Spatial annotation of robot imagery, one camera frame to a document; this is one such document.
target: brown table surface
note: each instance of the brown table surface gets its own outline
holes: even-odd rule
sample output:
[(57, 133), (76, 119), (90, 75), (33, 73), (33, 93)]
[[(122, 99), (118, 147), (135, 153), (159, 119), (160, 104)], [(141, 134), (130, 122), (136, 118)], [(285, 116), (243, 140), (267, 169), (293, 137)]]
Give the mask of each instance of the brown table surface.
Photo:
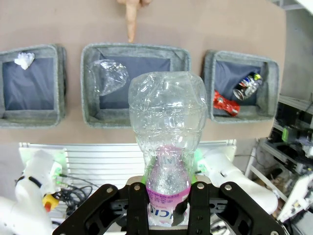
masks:
[[(67, 115), (55, 128), (0, 130), (0, 142), (133, 143), (132, 129), (93, 129), (83, 122), (80, 59), (90, 43), (127, 42), (125, 8), (115, 0), (0, 0), (0, 50), (58, 43), (67, 51)], [(284, 68), (286, 15), (267, 0), (154, 0), (138, 13), (136, 43), (187, 49), (201, 72), (208, 49), (267, 56)], [(203, 141), (260, 138), (272, 121), (217, 124)]]

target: white crumpled tissue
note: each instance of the white crumpled tissue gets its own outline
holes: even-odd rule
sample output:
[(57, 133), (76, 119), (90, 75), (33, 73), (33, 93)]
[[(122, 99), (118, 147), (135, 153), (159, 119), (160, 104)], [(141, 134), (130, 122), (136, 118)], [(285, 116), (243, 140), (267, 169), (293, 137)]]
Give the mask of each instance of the white crumpled tissue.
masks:
[(35, 59), (34, 53), (20, 53), (14, 63), (20, 65), (23, 70), (26, 70)]

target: soda can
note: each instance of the soda can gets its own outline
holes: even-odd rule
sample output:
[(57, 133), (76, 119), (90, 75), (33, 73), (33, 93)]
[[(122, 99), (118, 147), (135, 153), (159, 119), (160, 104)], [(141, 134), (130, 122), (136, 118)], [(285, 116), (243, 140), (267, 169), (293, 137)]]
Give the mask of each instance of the soda can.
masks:
[(262, 77), (258, 73), (251, 73), (245, 77), (234, 89), (234, 95), (239, 100), (248, 99), (263, 84)]

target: plastic bottle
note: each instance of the plastic bottle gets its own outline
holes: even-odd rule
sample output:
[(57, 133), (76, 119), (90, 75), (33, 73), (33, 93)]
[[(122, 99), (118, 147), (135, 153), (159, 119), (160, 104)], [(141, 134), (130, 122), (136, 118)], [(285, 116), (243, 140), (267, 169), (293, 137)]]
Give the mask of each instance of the plastic bottle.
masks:
[(174, 226), (186, 216), (194, 151), (207, 115), (206, 91), (190, 72), (153, 72), (131, 81), (130, 119), (144, 154), (149, 222)]

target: screw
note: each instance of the screw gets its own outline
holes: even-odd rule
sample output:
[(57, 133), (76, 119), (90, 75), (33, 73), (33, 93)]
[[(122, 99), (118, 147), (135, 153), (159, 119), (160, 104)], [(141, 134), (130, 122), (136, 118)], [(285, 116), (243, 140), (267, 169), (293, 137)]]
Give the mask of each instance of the screw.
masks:
[(140, 185), (135, 185), (134, 189), (138, 191), (140, 189)]
[(230, 190), (232, 189), (232, 187), (231, 187), (230, 185), (225, 185), (225, 189), (226, 189), (227, 191), (230, 191)]
[(108, 189), (107, 189), (107, 193), (110, 193), (110, 192), (112, 192), (112, 191), (113, 191), (112, 188), (108, 188)]
[(199, 183), (199, 184), (197, 185), (197, 188), (198, 188), (198, 189), (204, 189), (203, 183)]

